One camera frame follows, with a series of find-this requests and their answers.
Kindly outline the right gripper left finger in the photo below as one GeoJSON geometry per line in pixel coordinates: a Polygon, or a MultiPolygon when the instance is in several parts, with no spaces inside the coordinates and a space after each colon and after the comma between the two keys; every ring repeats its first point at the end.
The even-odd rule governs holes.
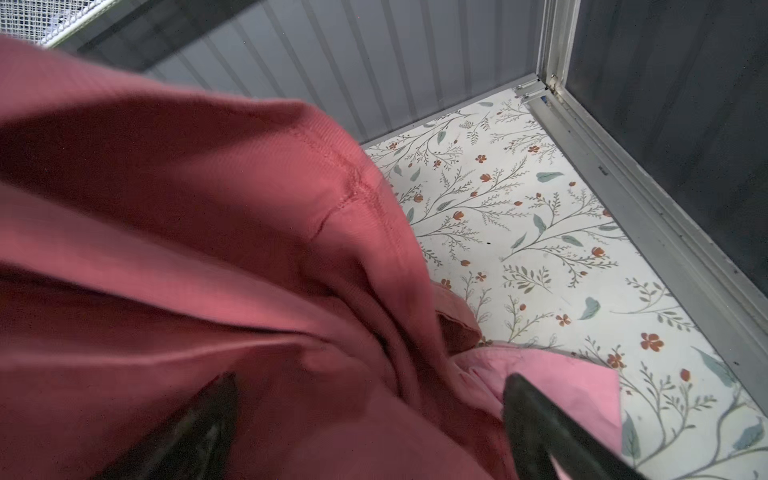
{"type": "Polygon", "coordinates": [[[96,479],[222,479],[233,443],[235,375],[220,375],[95,474],[96,479]]]}

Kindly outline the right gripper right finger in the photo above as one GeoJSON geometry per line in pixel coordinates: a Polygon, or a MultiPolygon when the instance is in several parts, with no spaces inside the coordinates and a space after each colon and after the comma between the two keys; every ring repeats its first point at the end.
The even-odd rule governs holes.
{"type": "Polygon", "coordinates": [[[643,477],[520,374],[505,381],[503,423],[520,479],[643,477]]]}

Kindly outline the dusty rose ribbed cloth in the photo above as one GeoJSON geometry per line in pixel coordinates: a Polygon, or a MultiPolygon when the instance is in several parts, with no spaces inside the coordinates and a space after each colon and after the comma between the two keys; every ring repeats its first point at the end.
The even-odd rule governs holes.
{"type": "Polygon", "coordinates": [[[86,479],[215,377],[228,479],[511,479],[389,183],[318,109],[1,41],[1,475],[86,479]]]}

